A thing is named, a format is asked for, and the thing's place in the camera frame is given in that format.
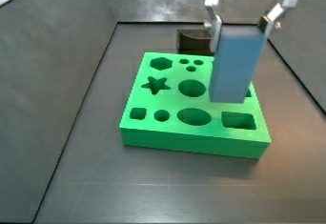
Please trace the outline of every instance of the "gray table surface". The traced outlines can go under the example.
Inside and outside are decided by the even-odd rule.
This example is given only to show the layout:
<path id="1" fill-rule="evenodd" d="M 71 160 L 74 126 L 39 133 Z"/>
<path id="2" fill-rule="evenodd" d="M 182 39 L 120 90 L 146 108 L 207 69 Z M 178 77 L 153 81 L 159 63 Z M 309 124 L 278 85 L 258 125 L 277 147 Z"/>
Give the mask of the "gray table surface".
<path id="1" fill-rule="evenodd" d="M 326 120 L 271 47 L 254 80 L 273 137 L 259 161 L 123 145 L 144 52 L 177 52 L 177 30 L 201 28 L 118 26 L 38 223 L 326 221 Z"/>

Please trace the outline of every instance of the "gray wall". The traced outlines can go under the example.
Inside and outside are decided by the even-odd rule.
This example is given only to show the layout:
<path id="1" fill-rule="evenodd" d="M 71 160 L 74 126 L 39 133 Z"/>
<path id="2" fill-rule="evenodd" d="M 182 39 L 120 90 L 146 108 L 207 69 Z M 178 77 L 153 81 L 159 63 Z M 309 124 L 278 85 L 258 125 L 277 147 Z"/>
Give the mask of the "gray wall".
<path id="1" fill-rule="evenodd" d="M 0 222 L 31 222 L 116 21 L 103 0 L 0 9 Z"/>
<path id="2" fill-rule="evenodd" d="M 326 0 L 301 0 L 271 42 L 326 111 L 325 7 Z"/>
<path id="3" fill-rule="evenodd" d="M 221 0 L 225 22 L 257 23 L 273 0 Z M 107 0 L 119 21 L 203 22 L 205 0 Z"/>

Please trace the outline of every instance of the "blue rectangular block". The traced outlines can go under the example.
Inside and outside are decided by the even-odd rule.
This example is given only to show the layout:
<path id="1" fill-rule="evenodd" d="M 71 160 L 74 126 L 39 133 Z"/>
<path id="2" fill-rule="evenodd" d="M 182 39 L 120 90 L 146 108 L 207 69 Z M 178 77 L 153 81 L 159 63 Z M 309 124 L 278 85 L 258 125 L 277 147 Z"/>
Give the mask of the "blue rectangular block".
<path id="1" fill-rule="evenodd" d="M 266 45 L 258 27 L 223 27 L 210 79 L 210 101 L 243 103 Z"/>

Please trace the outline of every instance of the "green foam block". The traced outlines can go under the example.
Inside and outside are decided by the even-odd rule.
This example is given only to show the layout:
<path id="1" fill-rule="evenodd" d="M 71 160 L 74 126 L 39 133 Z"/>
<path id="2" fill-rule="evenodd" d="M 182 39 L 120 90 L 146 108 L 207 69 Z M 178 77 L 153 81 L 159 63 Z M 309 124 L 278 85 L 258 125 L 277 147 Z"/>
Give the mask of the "green foam block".
<path id="1" fill-rule="evenodd" d="M 253 84 L 245 103 L 211 103 L 214 57 L 147 52 L 124 108 L 124 145 L 259 159 L 271 139 Z"/>

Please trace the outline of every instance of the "rectangular hole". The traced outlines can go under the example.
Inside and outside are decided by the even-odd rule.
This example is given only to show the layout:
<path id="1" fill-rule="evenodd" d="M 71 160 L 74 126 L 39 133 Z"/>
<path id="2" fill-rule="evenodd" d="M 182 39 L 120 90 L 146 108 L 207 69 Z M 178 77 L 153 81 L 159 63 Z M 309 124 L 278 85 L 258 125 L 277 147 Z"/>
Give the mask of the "rectangular hole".
<path id="1" fill-rule="evenodd" d="M 255 130 L 257 123 L 251 114 L 239 112 L 222 112 L 222 123 L 226 128 Z"/>
<path id="2" fill-rule="evenodd" d="M 130 118 L 135 120 L 144 120 L 147 117 L 146 108 L 132 108 L 130 112 Z"/>

